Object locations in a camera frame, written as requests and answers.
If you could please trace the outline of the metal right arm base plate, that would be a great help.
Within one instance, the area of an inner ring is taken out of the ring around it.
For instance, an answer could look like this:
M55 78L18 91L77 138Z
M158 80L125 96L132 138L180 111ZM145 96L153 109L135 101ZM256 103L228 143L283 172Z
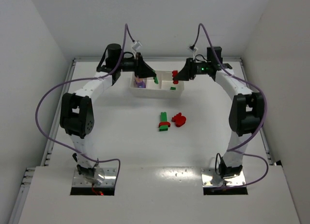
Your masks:
M223 179L215 172L214 168L203 168L201 170L203 188L223 188L234 186L245 186L246 180L243 170L239 175L224 177Z

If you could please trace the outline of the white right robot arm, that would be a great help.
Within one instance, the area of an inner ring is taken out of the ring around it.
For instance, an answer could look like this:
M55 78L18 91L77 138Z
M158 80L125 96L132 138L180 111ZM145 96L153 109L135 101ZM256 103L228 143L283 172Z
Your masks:
M232 67L223 63L220 46L208 47L205 61L186 59L184 67L172 74L173 81L190 81L197 75L208 75L218 83L232 100L229 114L231 137L223 156L217 155L216 173L223 179L240 175L243 156L250 137L260 127L264 117L264 97L253 92L234 76Z

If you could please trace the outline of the red rounded lego brick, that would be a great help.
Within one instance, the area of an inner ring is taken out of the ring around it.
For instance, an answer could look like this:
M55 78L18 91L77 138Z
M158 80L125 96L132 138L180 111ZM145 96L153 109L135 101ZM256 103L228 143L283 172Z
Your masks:
M171 121L175 123L176 127L181 127L186 123L186 117L182 113L178 113L171 118Z

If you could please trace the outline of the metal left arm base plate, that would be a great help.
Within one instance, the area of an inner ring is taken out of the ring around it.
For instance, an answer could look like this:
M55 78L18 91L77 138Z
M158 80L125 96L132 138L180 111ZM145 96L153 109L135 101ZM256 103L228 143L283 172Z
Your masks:
M72 187L91 188L92 185L98 188L112 188L115 185L117 168L100 168L94 176L85 176L74 171Z

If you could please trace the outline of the green red lego bricks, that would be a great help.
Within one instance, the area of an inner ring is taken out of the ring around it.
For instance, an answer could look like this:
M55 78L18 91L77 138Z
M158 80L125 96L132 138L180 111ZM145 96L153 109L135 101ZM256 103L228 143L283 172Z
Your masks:
M157 85L159 84L158 78L157 78L156 76L153 77L153 80L154 80L154 83L155 83L155 84L157 84Z

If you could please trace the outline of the red lego brick half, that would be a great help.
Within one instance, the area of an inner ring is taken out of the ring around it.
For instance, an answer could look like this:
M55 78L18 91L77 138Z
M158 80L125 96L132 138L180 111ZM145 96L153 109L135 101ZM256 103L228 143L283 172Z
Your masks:
M174 70L172 71L172 82L173 84L179 84L179 81L175 79L175 77L178 75L178 71L177 70Z

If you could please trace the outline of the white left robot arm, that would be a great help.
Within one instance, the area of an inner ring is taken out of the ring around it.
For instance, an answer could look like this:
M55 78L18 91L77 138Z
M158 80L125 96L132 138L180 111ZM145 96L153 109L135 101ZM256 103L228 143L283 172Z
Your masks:
M96 68L95 79L62 96L60 126L71 137L78 151L73 158L79 174L89 180L97 179L99 173L99 161L93 156L91 136L94 127L93 103L116 83L121 72L133 72L137 79L156 78L155 71L138 52L140 47L141 43L135 41L131 46L131 56L126 58L119 44L109 44Z

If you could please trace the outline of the purple butterfly lego brick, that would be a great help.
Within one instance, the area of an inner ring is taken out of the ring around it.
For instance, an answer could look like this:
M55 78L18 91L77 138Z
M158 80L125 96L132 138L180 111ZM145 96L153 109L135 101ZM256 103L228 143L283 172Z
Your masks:
M135 83L140 81L144 81L143 78L135 77Z

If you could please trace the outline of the purple flower lego brick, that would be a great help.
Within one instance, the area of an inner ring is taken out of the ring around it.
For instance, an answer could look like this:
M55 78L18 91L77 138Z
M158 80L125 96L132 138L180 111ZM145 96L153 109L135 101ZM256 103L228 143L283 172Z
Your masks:
M136 85L137 85L138 88L141 88L141 89L146 88L145 81L136 82Z

